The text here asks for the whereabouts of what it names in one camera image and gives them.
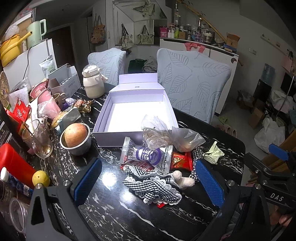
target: white bottle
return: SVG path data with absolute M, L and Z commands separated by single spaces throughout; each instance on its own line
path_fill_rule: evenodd
M 87 97 L 95 99 L 105 93 L 104 82 L 96 64 L 89 64 L 82 71 L 83 85 Z

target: green bag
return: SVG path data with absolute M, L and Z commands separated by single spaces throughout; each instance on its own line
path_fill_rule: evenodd
M 131 60 L 128 66 L 128 74 L 142 73 L 142 68 L 146 61 L 140 58 Z

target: yellow fruit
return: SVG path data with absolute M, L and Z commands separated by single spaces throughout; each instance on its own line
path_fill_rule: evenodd
M 67 147 L 75 147 L 81 144 L 88 135 L 85 125 L 80 123 L 73 123 L 69 125 L 64 133 L 64 138 Z
M 36 171 L 32 177 L 33 185 L 36 186 L 38 183 L 42 183 L 45 187 L 48 187 L 50 184 L 50 179 L 46 172 Z

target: chair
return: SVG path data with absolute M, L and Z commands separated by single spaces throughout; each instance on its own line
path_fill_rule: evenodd
M 197 51 L 157 51 L 158 82 L 172 107 L 211 123 L 231 68 Z
M 108 78 L 107 83 L 118 85 L 119 75 L 124 71 L 125 58 L 125 51 L 111 48 L 103 52 L 91 53 L 87 60 L 89 64 L 96 64 L 102 68 L 101 74 Z

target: brown door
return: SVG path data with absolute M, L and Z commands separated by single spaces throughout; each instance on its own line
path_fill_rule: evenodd
M 48 32 L 43 38 L 52 39 L 57 67 L 61 67 L 64 64 L 74 66 L 75 58 L 70 26 Z

